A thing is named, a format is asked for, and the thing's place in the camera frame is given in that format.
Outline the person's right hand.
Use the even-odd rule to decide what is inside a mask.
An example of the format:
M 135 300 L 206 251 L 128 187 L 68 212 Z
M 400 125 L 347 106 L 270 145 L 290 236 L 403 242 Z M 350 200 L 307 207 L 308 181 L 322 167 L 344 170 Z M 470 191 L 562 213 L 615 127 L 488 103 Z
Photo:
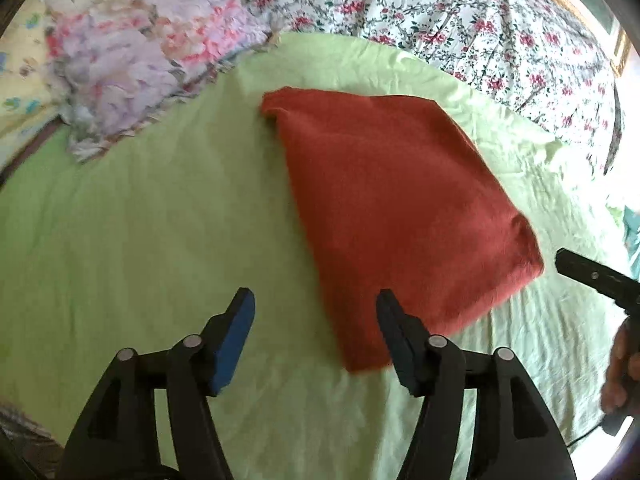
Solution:
M 628 391 L 624 387 L 625 375 L 634 382 L 639 381 L 639 353 L 629 350 L 629 322 L 625 320 L 618 328 L 601 389 L 600 408 L 605 414 L 622 408 L 628 401 Z

